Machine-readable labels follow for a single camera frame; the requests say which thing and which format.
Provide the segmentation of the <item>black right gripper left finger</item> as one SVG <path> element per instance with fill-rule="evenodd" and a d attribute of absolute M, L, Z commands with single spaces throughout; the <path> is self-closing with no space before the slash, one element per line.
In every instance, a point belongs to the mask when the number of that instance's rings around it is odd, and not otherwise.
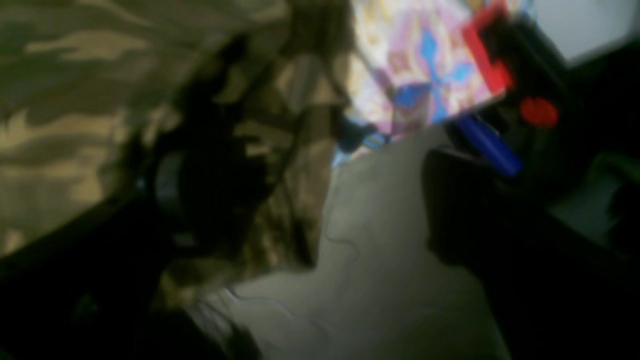
<path fill-rule="evenodd" d="M 153 302 L 176 260 L 239 255 L 265 179 L 243 145 L 132 148 L 114 194 L 1 260 L 1 358 L 260 360 L 236 322 L 217 340 Z"/>

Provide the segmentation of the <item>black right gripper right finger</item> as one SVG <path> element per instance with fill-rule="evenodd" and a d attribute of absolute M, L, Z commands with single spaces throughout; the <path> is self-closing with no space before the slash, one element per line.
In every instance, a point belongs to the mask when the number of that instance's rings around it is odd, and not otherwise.
<path fill-rule="evenodd" d="M 427 245 L 482 285 L 514 360 L 637 360 L 639 262 L 506 193 L 446 148 L 422 164 Z"/>

